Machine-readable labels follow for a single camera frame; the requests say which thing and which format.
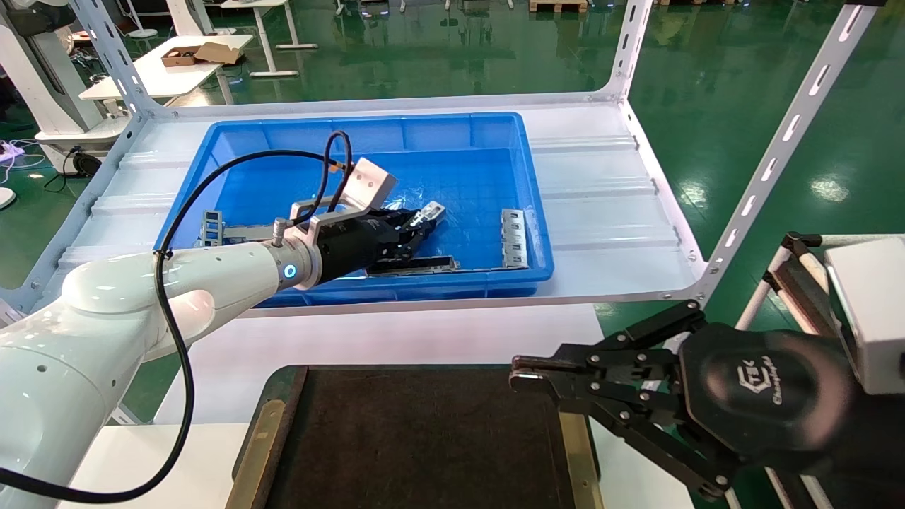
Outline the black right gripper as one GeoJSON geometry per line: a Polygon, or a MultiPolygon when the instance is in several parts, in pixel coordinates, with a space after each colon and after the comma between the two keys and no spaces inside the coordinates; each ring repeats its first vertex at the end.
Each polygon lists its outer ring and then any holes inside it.
{"type": "Polygon", "coordinates": [[[597,344],[516,356],[510,386],[589,416],[711,501],[730,490],[740,460],[802,472],[828,463],[860,396],[839,345],[705,324],[699,303],[686,300],[597,344]],[[685,333],[678,357],[666,342],[685,333]],[[676,395],[616,383],[669,380],[679,360],[687,411],[676,395]]]}

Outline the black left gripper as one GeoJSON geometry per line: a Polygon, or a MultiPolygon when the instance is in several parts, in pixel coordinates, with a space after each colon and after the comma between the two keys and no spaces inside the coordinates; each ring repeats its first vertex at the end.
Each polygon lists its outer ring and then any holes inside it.
{"type": "Polygon", "coordinates": [[[399,209],[330,223],[320,229],[318,284],[390,260],[409,260],[431,234],[432,216],[424,210],[399,209]]]}

